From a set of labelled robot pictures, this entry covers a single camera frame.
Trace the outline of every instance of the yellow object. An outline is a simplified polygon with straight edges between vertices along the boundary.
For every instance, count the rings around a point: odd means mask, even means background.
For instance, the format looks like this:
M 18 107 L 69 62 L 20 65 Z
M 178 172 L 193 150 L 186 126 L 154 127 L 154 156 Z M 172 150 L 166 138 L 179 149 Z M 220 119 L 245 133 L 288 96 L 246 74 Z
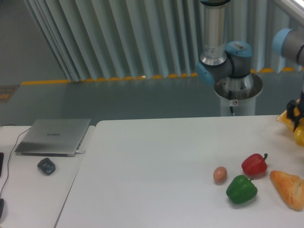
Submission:
M 298 126 L 294 131 L 294 136 L 296 144 L 304 146 L 304 126 Z
M 300 114 L 299 109 L 296 107 L 294 109 L 294 115 L 297 116 Z M 293 121 L 291 121 L 290 119 L 287 118 L 287 110 L 285 110 L 284 112 L 282 112 L 282 114 L 280 114 L 277 119 L 277 121 L 285 124 L 285 126 L 293 131 L 294 130 L 294 123 Z M 294 139 L 296 144 L 300 145 L 300 146 L 304 146 L 304 121 L 301 119 L 300 123 L 298 125 L 298 127 L 296 128 L 296 130 L 294 131 Z

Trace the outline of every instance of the bread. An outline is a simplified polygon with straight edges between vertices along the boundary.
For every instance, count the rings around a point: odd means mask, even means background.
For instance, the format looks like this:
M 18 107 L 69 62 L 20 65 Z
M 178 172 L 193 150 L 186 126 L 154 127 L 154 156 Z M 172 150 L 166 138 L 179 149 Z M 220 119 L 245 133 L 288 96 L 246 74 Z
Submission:
M 294 210 L 304 207 L 304 180 L 281 171 L 271 171 L 270 179 L 285 203 Z

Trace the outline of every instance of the blue joint cap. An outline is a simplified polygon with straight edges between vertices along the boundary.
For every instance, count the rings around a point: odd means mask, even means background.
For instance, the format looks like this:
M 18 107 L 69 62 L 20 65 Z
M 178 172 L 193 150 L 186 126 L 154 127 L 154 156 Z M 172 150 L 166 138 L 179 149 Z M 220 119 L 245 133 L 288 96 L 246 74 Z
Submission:
M 215 83 L 209 71 L 200 62 L 195 65 L 195 69 L 198 73 L 199 79 L 202 80 L 204 83 L 206 83 L 207 85 L 212 85 Z
M 273 41 L 272 41 L 272 49 L 275 53 L 277 53 L 278 55 L 282 54 L 282 50 L 283 50 L 283 45 L 284 45 L 284 41 L 285 38 L 287 37 L 287 34 L 291 31 L 292 29 L 288 29 L 288 28 L 284 28 L 281 31 L 279 31 Z
M 251 46 L 243 41 L 232 41 L 226 44 L 225 50 L 234 56 L 251 57 Z

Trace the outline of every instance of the laptop lid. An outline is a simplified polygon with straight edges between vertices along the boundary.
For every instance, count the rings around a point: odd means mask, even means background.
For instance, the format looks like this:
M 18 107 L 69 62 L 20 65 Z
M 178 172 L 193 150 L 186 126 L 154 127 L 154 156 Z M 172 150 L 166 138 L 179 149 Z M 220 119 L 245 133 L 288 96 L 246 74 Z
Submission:
M 91 119 L 37 119 L 15 152 L 27 155 L 74 156 Z

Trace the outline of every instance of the brown egg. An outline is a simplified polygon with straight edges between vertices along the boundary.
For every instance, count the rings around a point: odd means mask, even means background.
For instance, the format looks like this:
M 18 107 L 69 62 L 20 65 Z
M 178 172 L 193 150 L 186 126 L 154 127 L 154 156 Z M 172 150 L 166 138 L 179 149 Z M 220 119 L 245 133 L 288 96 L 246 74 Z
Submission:
M 217 167 L 213 172 L 213 179 L 217 184 L 224 182 L 226 180 L 226 177 L 227 170 L 223 166 Z

